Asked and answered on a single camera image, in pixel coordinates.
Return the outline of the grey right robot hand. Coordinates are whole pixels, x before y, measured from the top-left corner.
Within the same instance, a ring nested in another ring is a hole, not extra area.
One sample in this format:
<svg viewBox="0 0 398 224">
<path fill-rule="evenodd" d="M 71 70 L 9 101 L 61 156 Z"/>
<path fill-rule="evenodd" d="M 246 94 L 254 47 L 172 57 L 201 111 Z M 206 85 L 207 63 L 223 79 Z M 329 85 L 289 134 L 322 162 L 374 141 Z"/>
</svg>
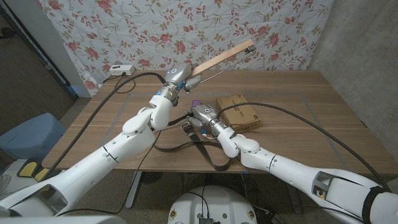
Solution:
<svg viewBox="0 0 398 224">
<path fill-rule="evenodd" d="M 189 117 L 189 122 L 197 128 L 204 128 L 210 131 L 214 137 L 218 137 L 229 127 L 217 116 L 217 112 L 210 105 L 196 105 L 187 110 L 193 116 Z"/>
</svg>

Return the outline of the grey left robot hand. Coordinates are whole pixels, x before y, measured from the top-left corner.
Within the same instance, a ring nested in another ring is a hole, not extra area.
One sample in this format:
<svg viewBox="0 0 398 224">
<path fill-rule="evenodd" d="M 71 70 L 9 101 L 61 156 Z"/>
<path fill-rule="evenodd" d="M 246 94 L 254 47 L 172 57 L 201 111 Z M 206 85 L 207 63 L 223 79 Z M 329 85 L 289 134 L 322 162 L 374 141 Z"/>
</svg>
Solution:
<svg viewBox="0 0 398 224">
<path fill-rule="evenodd" d="M 191 73 L 197 66 L 197 63 L 173 66 L 167 71 L 165 75 L 166 83 L 157 92 L 157 95 L 172 101 L 178 96 L 180 90 L 190 91 L 196 88 L 200 84 L 201 75 L 193 76 Z"/>
</svg>

